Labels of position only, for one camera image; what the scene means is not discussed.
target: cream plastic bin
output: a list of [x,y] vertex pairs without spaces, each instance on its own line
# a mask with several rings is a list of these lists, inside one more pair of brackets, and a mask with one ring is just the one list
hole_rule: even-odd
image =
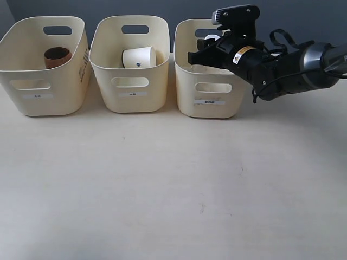
[[249,84],[228,70],[190,65],[188,52],[196,52],[198,29],[217,29],[210,19],[180,23],[175,35],[175,67],[178,108],[197,118],[229,118],[240,107]]
[[[125,34],[127,25],[145,25],[147,34]],[[126,49],[153,46],[157,65],[125,69]],[[118,113],[153,112],[166,100],[170,56],[169,28],[155,16],[113,16],[101,21],[95,32],[90,60],[108,109]]]
[[[70,28],[70,34],[44,32],[61,28]],[[68,48],[73,57],[46,69],[43,54],[53,47]],[[25,115],[75,112],[85,99],[90,72],[85,23],[77,17],[27,18],[13,25],[0,42],[0,85]]]

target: gray wall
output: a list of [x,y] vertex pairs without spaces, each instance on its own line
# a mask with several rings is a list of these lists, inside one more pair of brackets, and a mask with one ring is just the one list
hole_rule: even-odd
[[13,15],[7,5],[6,0],[0,0],[0,39],[15,23]]
[[287,30],[297,42],[347,42],[346,0],[8,0],[17,21],[30,16],[50,15],[72,15],[84,19],[89,42],[98,23],[108,16],[160,16],[169,23],[173,42],[175,27],[180,21],[210,18],[215,9],[250,2],[260,7],[258,38],[267,43],[269,32],[277,28]]

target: table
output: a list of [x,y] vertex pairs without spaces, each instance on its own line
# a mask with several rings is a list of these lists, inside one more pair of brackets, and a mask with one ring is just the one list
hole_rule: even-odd
[[0,88],[0,259],[345,259],[347,82],[193,119],[116,114],[95,78],[69,116]]

